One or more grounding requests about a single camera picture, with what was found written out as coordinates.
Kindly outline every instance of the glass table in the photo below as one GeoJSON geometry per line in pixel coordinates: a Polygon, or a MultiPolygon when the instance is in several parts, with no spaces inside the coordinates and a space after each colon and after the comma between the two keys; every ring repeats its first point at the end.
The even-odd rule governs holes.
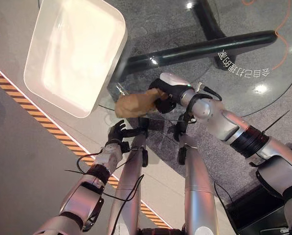
{"type": "Polygon", "coordinates": [[[248,1],[107,0],[123,14],[128,41],[108,85],[112,99],[100,105],[114,109],[121,93],[146,91],[162,72],[203,82],[240,116],[272,104],[292,84],[292,1],[248,1]]]}

